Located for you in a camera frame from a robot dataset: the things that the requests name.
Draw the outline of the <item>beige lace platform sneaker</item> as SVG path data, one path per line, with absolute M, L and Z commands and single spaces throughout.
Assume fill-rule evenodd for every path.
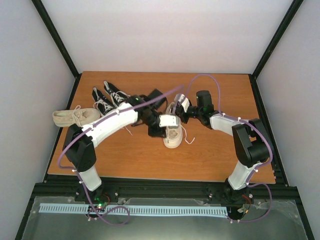
M 166 137 L 163 139 L 164 145 L 169 148 L 169 149 L 175 149 L 180 146 L 183 140 L 184 136 L 184 141 L 187 144 L 192 144 L 195 140 L 195 137 L 191 140 L 187 140 L 187 131 L 186 129 L 182 126 L 181 119 L 177 116 L 176 117 L 178 125 L 177 126 L 167 126 L 166 127 Z

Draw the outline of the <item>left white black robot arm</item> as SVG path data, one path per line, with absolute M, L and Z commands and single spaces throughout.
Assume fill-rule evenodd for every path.
M 100 119 L 83 126 L 74 123 L 67 129 L 61 155 L 72 163 L 71 170 L 86 186 L 86 195 L 92 201 L 99 201 L 104 195 L 95 167 L 95 148 L 118 130 L 138 121 L 147 125 L 150 137 L 165 138 L 166 130 L 161 127 L 161 114 L 157 109 L 166 100 L 166 95 L 156 89 L 148 96 L 133 95 Z

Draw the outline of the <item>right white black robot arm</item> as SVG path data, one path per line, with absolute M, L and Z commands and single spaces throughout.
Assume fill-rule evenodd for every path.
M 178 94 L 174 99 L 175 108 L 172 112 L 184 124 L 194 118 L 210 130 L 233 137 L 237 163 L 232 174 L 225 180 L 223 197 L 227 202 L 234 203 L 245 193 L 253 174 L 272 160 L 270 138 L 260 119 L 243 120 L 215 110 L 208 90 L 198 91 L 196 102 L 196 105 L 192 105 L 185 95 Z

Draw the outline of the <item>black white sneaker right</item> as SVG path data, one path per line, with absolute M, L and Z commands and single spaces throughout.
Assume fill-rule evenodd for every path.
M 130 95 L 118 89 L 111 82 L 104 81 L 104 90 L 110 96 L 112 104 L 118 108 L 122 103 L 124 103 Z

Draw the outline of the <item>black white sneaker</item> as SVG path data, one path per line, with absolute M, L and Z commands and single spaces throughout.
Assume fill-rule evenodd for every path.
M 111 110 L 116 109 L 111 101 L 96 87 L 92 90 L 92 98 L 94 100 L 93 107 L 97 109 L 102 117 L 104 117 Z
M 122 103 L 124 103 L 130 95 L 118 89 L 111 82 L 104 81 L 104 90 L 110 96 L 112 104 L 118 108 Z

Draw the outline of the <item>black white sneaker left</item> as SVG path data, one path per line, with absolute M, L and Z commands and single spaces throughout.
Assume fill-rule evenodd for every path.
M 92 98 L 94 100 L 93 107 L 97 109 L 102 117 L 104 117 L 111 110 L 116 109 L 111 101 L 96 87 L 92 90 Z

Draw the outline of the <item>beige canvas sneaker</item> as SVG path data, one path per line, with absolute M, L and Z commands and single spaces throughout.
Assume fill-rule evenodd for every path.
M 69 127 L 73 124 L 81 127 L 98 120 L 100 112 L 95 108 L 82 108 L 77 105 L 71 110 L 57 110 L 52 113 L 53 122 L 60 128 Z

